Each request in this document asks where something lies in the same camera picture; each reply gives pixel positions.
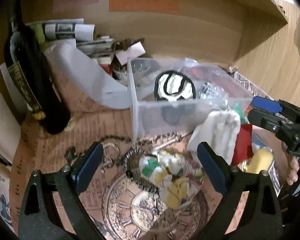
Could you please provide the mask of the person's right hand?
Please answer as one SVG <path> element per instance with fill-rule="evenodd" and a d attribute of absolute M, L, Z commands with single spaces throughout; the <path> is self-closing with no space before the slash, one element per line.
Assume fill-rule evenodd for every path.
<path fill-rule="evenodd" d="M 295 156 L 288 154 L 287 145 L 284 142 L 281 143 L 281 147 L 282 147 L 283 152 L 286 154 L 287 161 L 288 161 L 288 171 L 287 171 L 286 182 L 289 186 L 291 186 L 295 182 L 298 181 L 298 171 L 299 171 L 300 165 Z"/>

